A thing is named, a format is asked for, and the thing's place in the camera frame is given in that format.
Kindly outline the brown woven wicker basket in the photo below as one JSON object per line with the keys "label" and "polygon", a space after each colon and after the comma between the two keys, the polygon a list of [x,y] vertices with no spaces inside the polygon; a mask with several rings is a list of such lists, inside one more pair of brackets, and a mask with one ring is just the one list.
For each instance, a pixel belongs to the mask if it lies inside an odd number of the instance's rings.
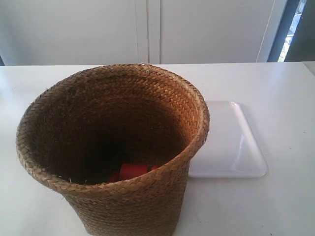
{"label": "brown woven wicker basket", "polygon": [[[27,173],[64,196],[89,234],[170,236],[190,161],[209,129],[205,100],[189,81],[150,64],[114,64],[40,94],[19,122],[16,150]],[[124,163],[148,171],[108,182]]]}

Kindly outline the white rectangular plastic tray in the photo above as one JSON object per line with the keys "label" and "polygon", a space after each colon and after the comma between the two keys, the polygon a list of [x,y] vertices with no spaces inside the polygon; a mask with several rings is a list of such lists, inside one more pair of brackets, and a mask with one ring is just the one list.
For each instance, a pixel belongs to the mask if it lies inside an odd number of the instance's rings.
{"label": "white rectangular plastic tray", "polygon": [[210,130],[190,162],[191,178],[255,178],[268,171],[240,104],[207,101]]}

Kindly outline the red cylinder block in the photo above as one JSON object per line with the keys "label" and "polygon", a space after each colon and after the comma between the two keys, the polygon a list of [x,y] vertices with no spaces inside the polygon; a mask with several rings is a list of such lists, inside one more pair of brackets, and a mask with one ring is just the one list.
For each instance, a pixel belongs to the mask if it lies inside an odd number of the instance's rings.
{"label": "red cylinder block", "polygon": [[124,163],[121,165],[119,180],[139,177],[148,171],[148,166]]}
{"label": "red cylinder block", "polygon": [[114,172],[108,179],[108,182],[117,182],[119,180],[120,172]]}
{"label": "red cylinder block", "polygon": [[155,169],[157,169],[158,167],[159,167],[159,166],[154,165],[154,166],[151,167],[151,170],[155,170]]}

